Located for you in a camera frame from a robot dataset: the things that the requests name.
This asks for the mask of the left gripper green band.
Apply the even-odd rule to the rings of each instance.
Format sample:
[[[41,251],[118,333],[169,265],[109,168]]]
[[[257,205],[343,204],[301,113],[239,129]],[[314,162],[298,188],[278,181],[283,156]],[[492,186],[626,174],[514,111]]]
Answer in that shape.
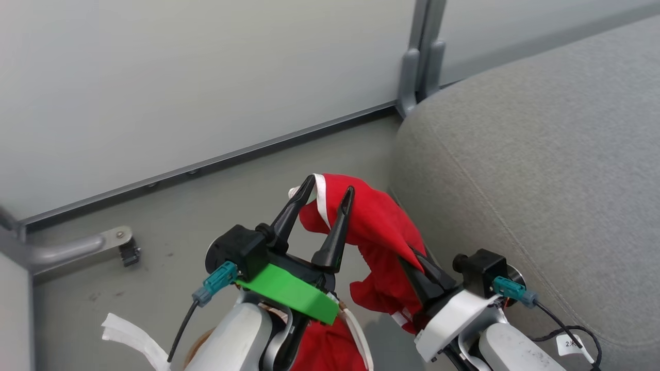
[[[335,273],[340,272],[355,189],[352,186],[346,189],[337,207],[335,223],[310,263],[287,251],[292,228],[315,185],[315,176],[307,176],[301,186],[292,190],[274,221],[255,228],[266,237],[268,249],[274,253],[269,252],[266,258],[236,259],[239,273],[236,282],[274,303],[330,326],[339,314],[339,304],[328,293],[335,290]]]

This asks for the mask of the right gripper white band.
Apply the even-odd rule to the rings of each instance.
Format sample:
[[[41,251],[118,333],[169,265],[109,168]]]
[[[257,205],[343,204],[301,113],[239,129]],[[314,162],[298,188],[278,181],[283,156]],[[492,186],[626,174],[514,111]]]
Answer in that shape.
[[[455,291],[457,282],[438,267],[431,258],[411,248],[415,258],[422,266],[417,270],[404,258],[399,263],[406,279],[415,292],[422,311],[427,311],[439,298],[439,289],[443,293]],[[497,306],[502,296],[485,299],[463,290],[453,296],[427,323],[425,329],[415,338],[417,352],[425,362],[430,362],[439,351],[453,342],[457,343],[460,359],[468,363],[481,363],[469,355],[472,345],[479,342],[480,335],[493,324],[502,322],[502,308]]]

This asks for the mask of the red garment white trim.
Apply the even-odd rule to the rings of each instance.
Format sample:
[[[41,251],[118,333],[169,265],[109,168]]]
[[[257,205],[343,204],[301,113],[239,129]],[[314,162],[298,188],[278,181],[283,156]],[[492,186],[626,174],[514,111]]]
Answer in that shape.
[[[299,219],[310,232],[327,234],[339,215],[348,187],[354,189],[346,242],[357,246],[370,274],[350,284],[353,302],[391,315],[401,329],[415,332],[413,317],[422,310],[399,259],[421,271],[416,253],[426,256],[419,230],[396,202],[358,178],[314,174],[316,197]],[[372,353],[356,317],[339,303],[330,326],[313,322],[304,333],[291,371],[373,371]]]

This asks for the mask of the brown woven laundry basket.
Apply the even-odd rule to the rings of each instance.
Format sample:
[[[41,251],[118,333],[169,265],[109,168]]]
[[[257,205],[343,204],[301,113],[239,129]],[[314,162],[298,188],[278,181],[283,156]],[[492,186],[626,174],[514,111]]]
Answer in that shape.
[[[206,331],[203,333],[203,335],[198,338],[195,343],[191,346],[190,350],[188,351],[188,354],[186,355],[183,363],[183,371],[185,371],[188,368],[188,365],[192,361],[192,359],[195,357],[196,353],[198,350],[204,345],[204,343],[208,340],[208,338],[211,336],[212,332],[215,330],[215,327],[212,327],[210,330]]]

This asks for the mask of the grey fabric sofa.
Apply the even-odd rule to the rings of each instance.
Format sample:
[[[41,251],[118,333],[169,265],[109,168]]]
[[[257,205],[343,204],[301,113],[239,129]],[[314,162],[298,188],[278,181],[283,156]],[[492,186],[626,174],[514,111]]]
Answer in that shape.
[[[603,371],[660,371],[660,14],[425,99],[389,190],[441,267],[497,252]]]

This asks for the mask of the black caster wheel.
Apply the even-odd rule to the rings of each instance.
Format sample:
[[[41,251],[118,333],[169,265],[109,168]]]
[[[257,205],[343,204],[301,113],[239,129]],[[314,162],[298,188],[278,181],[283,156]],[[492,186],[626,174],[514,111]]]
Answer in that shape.
[[[137,246],[135,238],[130,238],[128,242],[119,246],[119,253],[123,267],[130,267],[141,260],[141,250]]]

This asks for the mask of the white fabric strip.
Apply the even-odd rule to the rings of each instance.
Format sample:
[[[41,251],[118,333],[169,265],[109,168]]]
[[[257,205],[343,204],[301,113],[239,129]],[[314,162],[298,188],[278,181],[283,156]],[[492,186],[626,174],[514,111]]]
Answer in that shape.
[[[141,352],[155,371],[171,371],[165,350],[140,327],[111,313],[101,326],[104,327],[102,340],[122,343]]]

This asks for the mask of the grey metal partition foot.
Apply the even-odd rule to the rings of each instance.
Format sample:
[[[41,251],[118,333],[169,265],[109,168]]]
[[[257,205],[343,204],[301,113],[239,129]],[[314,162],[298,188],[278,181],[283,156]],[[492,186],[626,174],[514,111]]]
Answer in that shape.
[[[29,244],[26,226],[0,206],[0,253],[35,275],[71,267],[76,262],[99,257],[107,251],[119,253],[119,246],[130,238],[134,238],[130,227],[120,226],[61,244]]]

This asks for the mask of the grey partition post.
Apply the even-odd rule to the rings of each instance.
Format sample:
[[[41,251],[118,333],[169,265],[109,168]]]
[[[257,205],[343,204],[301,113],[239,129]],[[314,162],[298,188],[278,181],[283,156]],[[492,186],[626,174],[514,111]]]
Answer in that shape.
[[[448,0],[415,0],[408,49],[399,75],[396,110],[404,119],[440,89],[446,43],[439,36]]]

